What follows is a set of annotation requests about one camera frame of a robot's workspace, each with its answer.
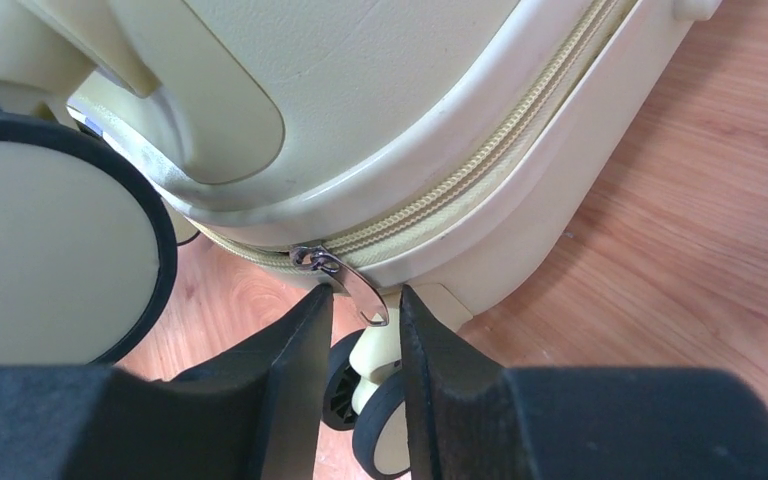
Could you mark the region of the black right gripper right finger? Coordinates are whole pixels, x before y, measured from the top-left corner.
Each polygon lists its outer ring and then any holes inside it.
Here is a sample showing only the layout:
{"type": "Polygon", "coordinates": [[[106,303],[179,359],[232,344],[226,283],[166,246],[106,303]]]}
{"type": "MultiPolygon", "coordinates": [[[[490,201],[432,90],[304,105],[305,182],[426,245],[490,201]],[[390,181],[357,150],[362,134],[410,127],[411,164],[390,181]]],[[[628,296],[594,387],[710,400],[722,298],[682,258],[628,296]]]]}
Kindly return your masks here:
{"type": "Polygon", "coordinates": [[[417,479],[768,479],[768,409],[740,378],[675,367],[503,367],[400,300],[417,479]]]}

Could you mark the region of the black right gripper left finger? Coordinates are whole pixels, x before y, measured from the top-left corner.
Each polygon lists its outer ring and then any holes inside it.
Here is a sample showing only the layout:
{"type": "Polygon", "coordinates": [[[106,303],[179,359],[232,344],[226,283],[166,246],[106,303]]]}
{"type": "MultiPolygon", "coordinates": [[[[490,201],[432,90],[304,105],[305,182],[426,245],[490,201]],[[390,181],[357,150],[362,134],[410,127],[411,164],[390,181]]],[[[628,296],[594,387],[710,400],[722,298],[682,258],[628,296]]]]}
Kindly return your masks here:
{"type": "Polygon", "coordinates": [[[0,479],[309,479],[334,296],[169,381],[108,366],[0,367],[0,479]]]}

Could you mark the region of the cream suitcase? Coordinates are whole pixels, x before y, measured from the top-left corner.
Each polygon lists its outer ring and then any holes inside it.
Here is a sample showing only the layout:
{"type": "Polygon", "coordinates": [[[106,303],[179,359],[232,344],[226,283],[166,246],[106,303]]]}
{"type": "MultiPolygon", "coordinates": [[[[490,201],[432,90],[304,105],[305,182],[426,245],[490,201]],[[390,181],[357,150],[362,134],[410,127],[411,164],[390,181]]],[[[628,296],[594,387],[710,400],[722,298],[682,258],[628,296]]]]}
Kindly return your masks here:
{"type": "Polygon", "coordinates": [[[108,366],[203,236],[332,290],[320,426],[411,470],[400,300],[518,288],[715,1],[0,1],[0,367],[108,366]]]}

